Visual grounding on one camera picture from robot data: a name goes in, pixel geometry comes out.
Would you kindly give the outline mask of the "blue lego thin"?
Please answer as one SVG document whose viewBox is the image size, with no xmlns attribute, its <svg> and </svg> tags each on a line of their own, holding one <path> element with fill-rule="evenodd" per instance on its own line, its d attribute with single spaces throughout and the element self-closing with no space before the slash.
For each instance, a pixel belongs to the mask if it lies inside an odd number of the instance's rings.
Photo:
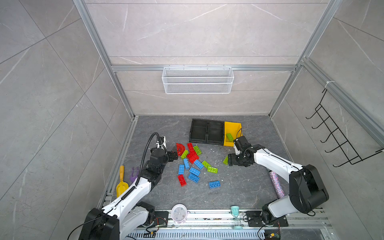
<svg viewBox="0 0 384 240">
<path fill-rule="evenodd" d="M 187 158 L 184 159 L 184 165 L 185 165 L 185 168 L 186 168 L 187 170 L 190 169 L 189 161 L 188 161 Z"/>
</svg>

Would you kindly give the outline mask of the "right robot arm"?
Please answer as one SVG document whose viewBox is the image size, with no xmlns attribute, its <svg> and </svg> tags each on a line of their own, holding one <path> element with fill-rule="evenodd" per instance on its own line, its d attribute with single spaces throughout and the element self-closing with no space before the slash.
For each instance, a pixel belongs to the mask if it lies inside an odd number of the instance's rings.
<svg viewBox="0 0 384 240">
<path fill-rule="evenodd" d="M 262 145 L 251 145 L 244 136 L 234 140 L 234 149 L 235 153 L 228 155 L 229 166 L 249 167 L 258 164 L 289 184 L 287 196 L 263 206 L 261 218 L 265 225 L 272 225 L 278 218 L 288 214 L 308 214 L 329 200 L 328 191 L 315 166 L 293 163 Z"/>
</svg>

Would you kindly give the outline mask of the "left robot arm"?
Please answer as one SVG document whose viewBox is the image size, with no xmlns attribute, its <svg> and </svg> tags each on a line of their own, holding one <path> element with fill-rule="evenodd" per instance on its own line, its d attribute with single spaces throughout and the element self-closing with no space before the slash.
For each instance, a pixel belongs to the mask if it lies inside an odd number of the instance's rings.
<svg viewBox="0 0 384 240">
<path fill-rule="evenodd" d="M 168 162 L 178 153 L 152 148 L 137 181 L 109 205 L 92 209 L 86 216 L 80 240 L 122 240 L 135 228 L 154 220 L 154 207 L 141 201 L 159 183 Z"/>
</svg>

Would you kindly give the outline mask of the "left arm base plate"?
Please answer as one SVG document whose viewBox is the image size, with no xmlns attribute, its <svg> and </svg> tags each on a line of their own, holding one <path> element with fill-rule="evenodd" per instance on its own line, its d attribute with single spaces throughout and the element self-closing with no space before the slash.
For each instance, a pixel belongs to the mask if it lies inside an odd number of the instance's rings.
<svg viewBox="0 0 384 240">
<path fill-rule="evenodd" d="M 142 228 L 148 227 L 156 227 L 157 225 L 167 226 L 169 220 L 169 212 L 168 211 L 154 211 L 149 214 L 147 221 L 141 225 Z"/>
</svg>

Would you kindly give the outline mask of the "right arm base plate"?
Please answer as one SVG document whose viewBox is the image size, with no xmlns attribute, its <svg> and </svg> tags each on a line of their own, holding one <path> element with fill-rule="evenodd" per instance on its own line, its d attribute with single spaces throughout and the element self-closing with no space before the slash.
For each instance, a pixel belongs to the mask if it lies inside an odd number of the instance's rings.
<svg viewBox="0 0 384 240">
<path fill-rule="evenodd" d="M 264 224 L 261 211 L 246 211 L 243 221 L 248 223 L 249 227 L 262 227 Z M 288 221 L 285 216 L 273 220 L 271 223 L 267 221 L 270 227 L 288 227 Z"/>
</svg>

